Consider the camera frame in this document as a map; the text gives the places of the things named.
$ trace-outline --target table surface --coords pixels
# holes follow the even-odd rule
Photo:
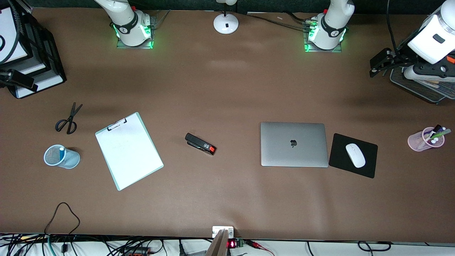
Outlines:
[[[304,52],[301,32],[244,15],[221,35],[216,15],[172,11],[153,50],[118,50],[102,9],[35,10],[68,81],[20,100],[0,91],[1,232],[42,232],[65,201],[80,234],[209,237],[213,225],[232,225],[252,238],[455,241],[455,138],[421,153],[406,141],[437,123],[455,128],[455,104],[369,77],[370,58],[391,45],[384,16],[355,15],[335,54]],[[395,38],[424,18],[393,16]],[[84,104],[77,131],[57,133],[73,102]],[[164,168],[117,191],[95,132],[136,111]],[[329,149],[334,133],[377,144],[376,176],[262,167],[263,121],[324,123]],[[188,146],[188,132],[217,153]],[[79,165],[46,166],[54,144],[75,148]],[[49,232],[75,224],[61,208]]]

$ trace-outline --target pen holder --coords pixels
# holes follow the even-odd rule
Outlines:
[[[65,169],[72,169],[81,160],[79,153],[69,150],[62,145],[54,145],[44,153],[44,162],[49,166],[58,166]]]
[[[420,131],[418,133],[412,134],[408,138],[408,145],[412,150],[414,151],[424,151],[429,148],[439,148],[440,146],[444,145],[444,136],[439,137],[439,140],[436,141],[435,144],[431,144],[430,141],[425,141],[427,138],[428,134],[425,134],[427,132],[431,132],[434,129],[434,127],[427,127],[423,131]]]

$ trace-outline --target mounting plate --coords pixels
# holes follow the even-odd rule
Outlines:
[[[308,37],[309,37],[309,32],[304,31],[303,32],[303,43],[305,45],[306,52],[341,52],[341,42],[338,43],[338,45],[332,50],[323,50],[323,49],[317,47],[313,42],[308,41]]]
[[[212,238],[215,238],[215,236],[218,234],[218,231],[220,230],[227,230],[228,233],[228,238],[234,238],[234,227],[231,226],[213,226],[212,227]]]
[[[153,49],[153,40],[155,39],[155,26],[157,25],[157,16],[150,16],[150,33],[152,36],[138,46],[127,46],[120,39],[117,42],[117,49]]]

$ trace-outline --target scissor handle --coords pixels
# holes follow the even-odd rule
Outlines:
[[[58,121],[56,123],[56,131],[58,131],[58,132],[61,131],[67,122],[68,122],[68,120],[66,120],[66,119],[62,119],[62,120]]]
[[[77,124],[75,122],[71,121],[70,124],[68,125],[68,130],[66,131],[66,134],[71,134],[71,133],[75,132],[76,129],[77,129]]]

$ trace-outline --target laptop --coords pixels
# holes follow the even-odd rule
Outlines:
[[[261,123],[261,165],[328,167],[323,123]]]

